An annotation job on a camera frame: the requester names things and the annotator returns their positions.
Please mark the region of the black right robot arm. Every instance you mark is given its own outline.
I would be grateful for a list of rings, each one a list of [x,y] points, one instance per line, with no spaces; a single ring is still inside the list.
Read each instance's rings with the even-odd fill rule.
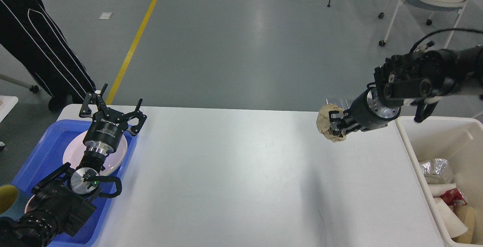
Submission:
[[[423,41],[448,29],[438,29],[419,39],[404,55],[393,55],[374,70],[374,81],[342,110],[335,104],[321,108],[318,131],[328,140],[345,140],[351,132],[384,128],[396,120],[405,105],[416,106],[414,121],[432,115],[442,97],[452,94],[482,95],[482,46],[461,51],[431,50]]]

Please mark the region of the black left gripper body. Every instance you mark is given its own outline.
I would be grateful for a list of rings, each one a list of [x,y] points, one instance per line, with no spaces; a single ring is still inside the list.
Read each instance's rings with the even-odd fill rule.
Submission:
[[[102,147],[107,150],[107,154],[114,153],[127,128],[128,123],[125,120],[117,121],[115,116],[106,118],[103,113],[95,113],[83,144],[87,148]]]

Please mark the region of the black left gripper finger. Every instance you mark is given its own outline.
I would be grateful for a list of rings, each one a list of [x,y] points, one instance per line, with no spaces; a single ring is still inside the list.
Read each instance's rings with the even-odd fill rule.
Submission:
[[[122,132],[128,132],[131,136],[137,136],[140,133],[147,115],[140,110],[143,99],[140,98],[135,106],[134,111],[122,113],[120,116],[120,129]]]
[[[114,119],[112,110],[107,107],[107,104],[103,99],[103,95],[107,87],[108,84],[105,83],[102,89],[86,94],[78,114],[80,118],[89,118],[92,119],[92,121],[101,121],[102,119],[105,121],[112,121]],[[90,105],[95,105],[97,108],[95,113],[89,107]]]

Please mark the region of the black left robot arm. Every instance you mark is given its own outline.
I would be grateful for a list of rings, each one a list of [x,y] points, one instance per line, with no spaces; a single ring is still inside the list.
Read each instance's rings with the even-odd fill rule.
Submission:
[[[46,247],[62,233],[74,236],[95,212],[97,198],[112,199],[122,192],[116,176],[101,175],[107,157],[115,153],[125,132],[139,134],[147,116],[140,110],[123,113],[107,106],[102,90],[87,93],[79,116],[92,123],[82,141],[80,163],[69,162],[45,176],[31,190],[33,199],[19,217],[1,217],[2,247]]]

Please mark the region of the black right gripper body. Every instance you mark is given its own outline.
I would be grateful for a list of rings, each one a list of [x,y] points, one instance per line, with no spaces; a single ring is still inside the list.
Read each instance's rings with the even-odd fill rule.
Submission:
[[[379,99],[376,88],[369,88],[364,91],[348,109],[353,117],[353,123],[359,124],[371,130],[384,128],[389,122],[400,116],[401,108],[391,108],[385,106]]]

